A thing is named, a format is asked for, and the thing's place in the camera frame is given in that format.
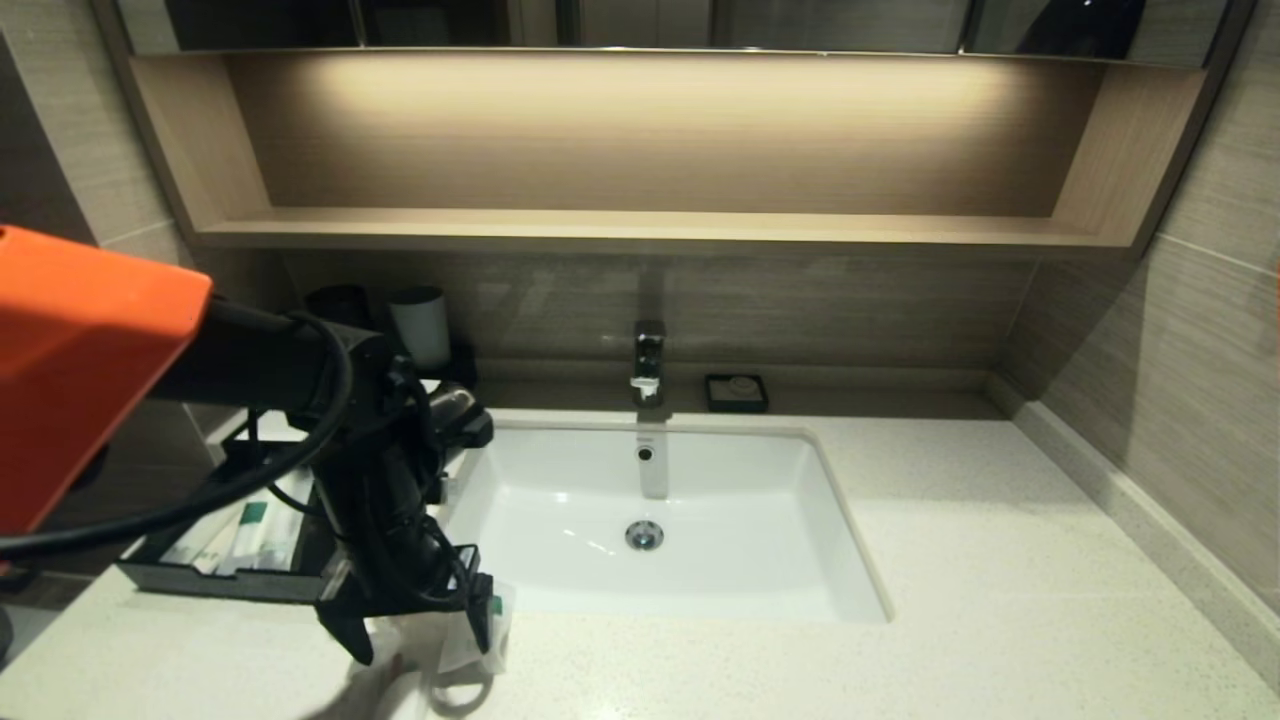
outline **speckled countertop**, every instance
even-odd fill
[[[890,624],[521,614],[517,598],[508,671],[471,716],[1280,716],[1228,642],[1011,423],[989,409],[946,415],[671,420],[808,429]],[[308,607],[142,594],[113,569],[0,674],[0,717],[340,715],[332,701],[351,669]]]

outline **baseboard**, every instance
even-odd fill
[[[1120,527],[1280,694],[1280,616],[1042,402],[992,374],[987,397]]]

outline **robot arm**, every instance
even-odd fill
[[[46,241],[58,242],[49,238],[40,242]],[[12,231],[0,234],[0,273],[14,270],[13,243]],[[108,264],[118,263],[119,258],[82,246],[56,249],[69,250],[88,266],[93,266],[92,258],[83,254],[93,254]],[[136,263],[143,261],[129,259],[131,266],[137,266]],[[150,263],[146,270],[193,274]],[[196,295],[188,293],[183,301],[191,304]],[[151,299],[152,302],[177,300],[172,292]],[[493,579],[479,573],[477,553],[460,553],[425,512],[428,503],[440,501],[445,464],[463,448],[483,447],[493,438],[493,421],[484,407],[467,389],[454,384],[442,384],[426,393],[410,360],[397,355],[378,333],[259,313],[216,299],[207,301],[207,290],[201,301],[207,304],[189,307],[195,332],[182,338],[186,347],[175,357],[173,352],[152,354],[151,357],[165,356],[152,364],[172,364],[161,366],[159,375],[154,370],[141,375],[154,380],[148,391],[152,397],[282,410],[288,413],[291,424],[305,430],[325,425],[329,439],[308,464],[344,560],[337,564],[337,573],[316,602],[321,624],[357,661],[367,664],[372,648],[364,629],[365,618],[462,610],[479,647],[488,651]],[[0,291],[0,320],[15,322],[20,316],[28,325],[47,324],[47,313],[42,318],[33,310],[36,305],[29,297],[19,302]],[[119,350],[93,338],[118,336],[118,332],[78,333],[83,342],[76,347],[82,357],[77,372],[110,370],[111,363],[91,359],[100,359],[108,346],[111,352]],[[335,343],[346,354],[344,361],[335,357]],[[44,355],[50,355],[49,347]],[[54,355],[67,355],[65,346]],[[0,357],[0,372],[5,370],[3,361]],[[26,397],[38,404],[42,413],[74,411],[69,406],[58,407],[65,393],[33,389],[29,373],[28,365],[26,375],[12,372],[4,379],[27,387]],[[111,378],[97,380],[109,383]],[[140,392],[125,395],[132,401],[115,415],[123,415],[141,398]],[[344,398],[343,409],[333,406],[335,397]],[[334,418],[337,427],[330,421]],[[96,445],[81,448],[81,455],[91,456],[96,450]],[[275,461],[268,459],[268,468]],[[276,473],[268,473],[273,479],[292,468],[275,469]],[[41,474],[28,468],[31,473]],[[54,491],[55,496],[70,482],[47,471],[44,475],[31,477],[29,482],[61,488]],[[33,503],[37,505],[46,510],[51,506]],[[20,555],[24,538],[3,539],[0,560]]]

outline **soap dish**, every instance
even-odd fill
[[[712,413],[768,413],[764,379],[760,375],[707,375],[707,409]]]

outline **open shelf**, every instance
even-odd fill
[[[188,241],[1137,255],[1203,70],[973,56],[128,55]]]

